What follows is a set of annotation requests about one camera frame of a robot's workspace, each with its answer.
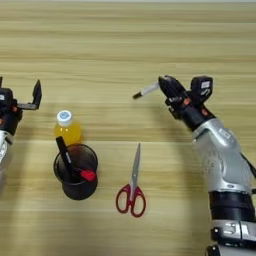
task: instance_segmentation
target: plastic bottle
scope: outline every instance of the plastic bottle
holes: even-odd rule
[[[67,146],[82,141],[80,123],[73,120],[73,115],[68,110],[62,110],[57,114],[57,124],[54,128],[55,137],[62,136]]]

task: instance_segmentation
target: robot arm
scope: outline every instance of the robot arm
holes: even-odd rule
[[[2,88],[0,77],[0,192],[3,190],[6,170],[12,158],[13,137],[18,123],[22,120],[23,110],[36,110],[42,98],[41,84],[38,80],[33,91],[32,103],[18,103],[12,90]]]
[[[195,77],[187,91],[174,77],[165,76],[159,77],[158,86],[174,118],[182,120],[191,130],[203,165],[210,198],[211,238],[217,242],[207,248],[206,255],[255,255],[256,218],[251,179],[256,171],[242,154],[234,134],[204,105],[212,94],[213,79]]]

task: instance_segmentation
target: red scissors handle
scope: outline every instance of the red scissors handle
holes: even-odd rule
[[[142,207],[142,210],[140,213],[136,213],[134,211],[135,203],[136,203],[136,200],[138,197],[140,197],[143,201],[143,207]],[[144,214],[145,210],[146,210],[146,198],[145,198],[143,192],[141,191],[141,189],[139,187],[136,187],[135,192],[134,192],[133,201],[131,201],[131,214],[133,217],[139,218]]]
[[[126,205],[124,209],[121,209],[119,206],[119,198],[121,196],[122,193],[126,193]],[[134,216],[135,218],[139,218],[141,217],[145,210],[146,210],[146,199],[145,196],[143,194],[143,192],[141,191],[141,189],[139,187],[136,187],[135,191],[134,191],[134,197],[133,200],[130,200],[130,195],[131,195],[131,186],[129,184],[125,185],[117,194],[116,196],[116,208],[120,213],[127,213],[129,210],[129,206],[131,206],[131,214],[132,216]],[[143,207],[140,213],[136,213],[134,211],[135,208],[135,203],[138,197],[141,197],[142,201],[143,201]]]
[[[121,196],[122,193],[126,194],[126,204],[125,204],[125,208],[121,209],[119,206],[119,198]],[[123,188],[120,189],[120,191],[118,192],[117,196],[116,196],[116,208],[120,213],[127,213],[129,210],[129,203],[130,203],[130,195],[131,195],[131,186],[129,184],[125,185]]]

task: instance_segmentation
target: scissor blade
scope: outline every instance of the scissor blade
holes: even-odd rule
[[[131,179],[131,196],[133,198],[133,192],[137,187],[138,175],[139,175],[139,168],[140,168],[140,143],[137,148],[137,152],[134,159],[133,170],[132,170],[132,179]]]

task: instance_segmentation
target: black cable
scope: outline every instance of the black cable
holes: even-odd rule
[[[243,157],[243,159],[247,162],[247,164],[249,165],[251,172],[254,176],[254,178],[256,179],[256,169],[255,167],[249,162],[249,160],[241,153],[241,156]]]

